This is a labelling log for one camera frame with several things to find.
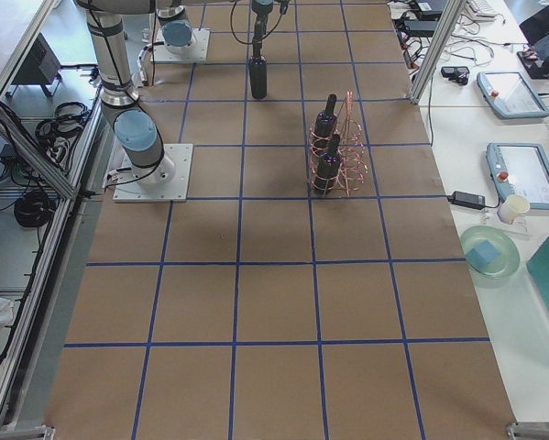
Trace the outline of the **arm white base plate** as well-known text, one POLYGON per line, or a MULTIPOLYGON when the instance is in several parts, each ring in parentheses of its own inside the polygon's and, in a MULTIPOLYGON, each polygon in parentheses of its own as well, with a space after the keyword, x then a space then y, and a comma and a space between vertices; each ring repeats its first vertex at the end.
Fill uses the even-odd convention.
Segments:
POLYGON ((188 28, 171 32, 162 29, 156 37, 153 58, 159 64, 205 63, 211 31, 188 28))
POLYGON ((184 202, 187 199, 192 166, 193 144, 165 144, 164 158, 150 173, 133 167, 126 153, 112 179, 113 200, 119 203, 184 202))

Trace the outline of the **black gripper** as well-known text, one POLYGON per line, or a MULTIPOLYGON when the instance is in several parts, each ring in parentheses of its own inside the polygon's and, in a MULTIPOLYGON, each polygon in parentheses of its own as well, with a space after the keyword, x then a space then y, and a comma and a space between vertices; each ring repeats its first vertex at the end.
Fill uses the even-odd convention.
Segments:
POLYGON ((268 14, 275 4, 279 5, 279 13, 285 15, 288 11, 289 0, 252 0, 251 9, 257 15, 254 23, 252 43, 259 44, 267 34, 268 14))

